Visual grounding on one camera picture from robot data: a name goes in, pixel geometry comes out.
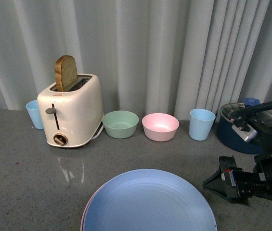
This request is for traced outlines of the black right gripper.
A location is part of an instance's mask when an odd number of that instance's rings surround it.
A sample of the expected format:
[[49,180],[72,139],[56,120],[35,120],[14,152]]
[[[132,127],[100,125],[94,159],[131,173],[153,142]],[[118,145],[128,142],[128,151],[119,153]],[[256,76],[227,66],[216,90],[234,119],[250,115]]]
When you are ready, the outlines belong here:
[[272,201],[272,136],[261,139],[263,154],[255,156],[252,172],[244,172],[233,156],[220,156],[220,172],[203,182],[203,188],[231,204],[249,206],[252,196]]

